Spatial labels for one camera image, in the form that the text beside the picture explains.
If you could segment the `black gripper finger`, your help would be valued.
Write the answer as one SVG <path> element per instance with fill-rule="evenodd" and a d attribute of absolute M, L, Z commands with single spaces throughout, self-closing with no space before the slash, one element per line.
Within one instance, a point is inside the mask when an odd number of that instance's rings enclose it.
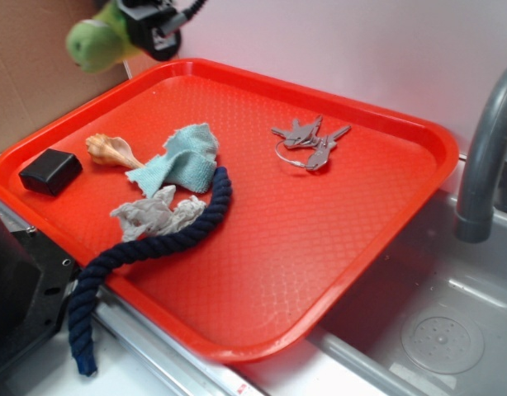
<path fill-rule="evenodd" d="M 177 14 L 172 1 L 117 1 L 130 43 L 156 61 L 168 61 L 178 53 L 180 31 L 166 32 Z"/>

